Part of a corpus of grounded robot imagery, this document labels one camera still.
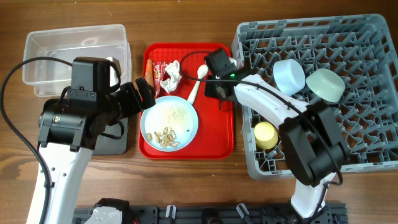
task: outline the spoon head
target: spoon head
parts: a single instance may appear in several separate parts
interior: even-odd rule
[[[200,65],[200,67],[198,68],[198,78],[205,77],[208,71],[209,68],[207,67],[207,65]]]

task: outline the white spoon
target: white spoon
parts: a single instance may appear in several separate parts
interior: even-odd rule
[[[209,71],[209,68],[207,67],[207,65],[200,65],[200,67],[198,68],[198,78],[205,77],[208,71]],[[195,86],[193,87],[191,93],[189,94],[187,101],[191,105],[193,105],[193,102],[195,102],[195,98],[197,97],[199,85],[200,85],[200,81],[197,81],[195,83]]]

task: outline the yellow cup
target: yellow cup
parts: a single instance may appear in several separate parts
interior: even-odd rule
[[[278,133],[269,122],[260,122],[254,127],[256,144],[261,149],[272,149],[278,142]]]

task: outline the gray container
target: gray container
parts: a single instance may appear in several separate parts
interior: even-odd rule
[[[295,59],[306,77],[327,68],[346,83],[338,103],[327,102],[351,149],[342,172],[398,169],[398,59],[386,20],[379,14],[244,22],[232,44],[239,66],[250,63],[269,84],[278,60]],[[322,100],[308,87],[293,96]],[[265,119],[243,106],[243,139],[253,179],[291,177],[280,142],[257,150],[254,126]]]

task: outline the wood surface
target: wood surface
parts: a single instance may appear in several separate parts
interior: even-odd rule
[[[0,4],[0,80],[21,62],[27,34],[35,30],[123,24],[132,49],[133,74],[142,74],[146,47],[154,42],[221,42],[231,46],[239,23],[303,17],[380,13],[398,43],[396,1],[101,1],[6,0]],[[33,143],[45,98],[11,78],[5,107],[12,122]],[[128,152],[95,156],[83,176],[77,207],[103,197],[133,205],[214,205],[238,202],[287,202],[294,179],[252,180],[241,135],[242,114],[235,115],[235,149],[220,161],[152,161],[137,148],[138,117],[130,123]],[[0,119],[0,223],[25,223],[38,163]],[[347,203],[350,223],[398,223],[398,172],[345,174],[330,187],[327,200]]]

